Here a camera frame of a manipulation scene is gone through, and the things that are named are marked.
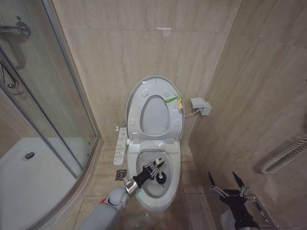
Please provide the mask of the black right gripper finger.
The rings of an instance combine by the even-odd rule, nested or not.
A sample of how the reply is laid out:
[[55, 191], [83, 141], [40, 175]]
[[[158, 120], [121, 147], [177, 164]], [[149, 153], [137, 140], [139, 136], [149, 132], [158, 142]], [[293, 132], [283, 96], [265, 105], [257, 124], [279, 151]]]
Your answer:
[[242, 179], [235, 172], [232, 172], [232, 173], [233, 173], [233, 176], [235, 178], [235, 181], [237, 182], [237, 184], [238, 184], [238, 186], [240, 188], [239, 195], [241, 197], [247, 197], [248, 196], [249, 187], [245, 186], [245, 184], [243, 183]]
[[217, 195], [218, 197], [220, 196], [225, 197], [225, 192], [215, 185], [215, 182], [210, 172], [208, 172], [208, 177], [209, 177], [209, 183], [210, 183], [209, 191]]

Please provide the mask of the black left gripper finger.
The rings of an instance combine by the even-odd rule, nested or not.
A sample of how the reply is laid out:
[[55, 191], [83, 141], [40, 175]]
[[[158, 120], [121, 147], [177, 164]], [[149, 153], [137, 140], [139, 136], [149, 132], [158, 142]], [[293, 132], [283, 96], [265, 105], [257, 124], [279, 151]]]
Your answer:
[[165, 161], [162, 161], [155, 169], [150, 173], [150, 179], [154, 179], [155, 176], [158, 176], [159, 179], [165, 179], [165, 173], [162, 172], [162, 166]]
[[143, 167], [147, 168], [147, 167], [152, 166], [152, 165], [153, 166], [158, 166], [160, 163], [161, 163], [161, 158], [156, 159], [156, 160], [154, 160], [152, 162], [149, 162], [148, 164], [144, 165]]

